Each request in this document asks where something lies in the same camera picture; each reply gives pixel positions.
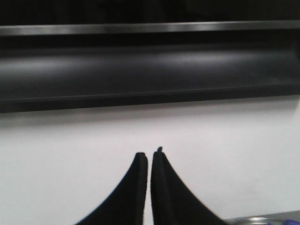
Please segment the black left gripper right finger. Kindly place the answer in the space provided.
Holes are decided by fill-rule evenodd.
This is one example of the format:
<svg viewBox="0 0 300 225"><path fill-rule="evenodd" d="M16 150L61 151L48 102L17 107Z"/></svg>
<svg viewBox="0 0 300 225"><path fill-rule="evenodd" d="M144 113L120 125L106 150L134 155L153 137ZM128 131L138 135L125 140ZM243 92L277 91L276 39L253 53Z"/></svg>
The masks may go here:
<svg viewBox="0 0 300 225"><path fill-rule="evenodd" d="M150 180L155 225L225 225L188 189L172 168L163 148L153 154Z"/></svg>

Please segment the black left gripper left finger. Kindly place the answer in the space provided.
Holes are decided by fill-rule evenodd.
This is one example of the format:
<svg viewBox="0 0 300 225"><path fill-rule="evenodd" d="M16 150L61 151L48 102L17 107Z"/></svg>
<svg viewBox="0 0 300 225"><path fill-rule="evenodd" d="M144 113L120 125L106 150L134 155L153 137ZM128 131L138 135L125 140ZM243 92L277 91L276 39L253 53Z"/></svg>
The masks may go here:
<svg viewBox="0 0 300 225"><path fill-rule="evenodd" d="M111 194L79 225L142 225L147 190L148 160L135 154L125 176Z"/></svg>

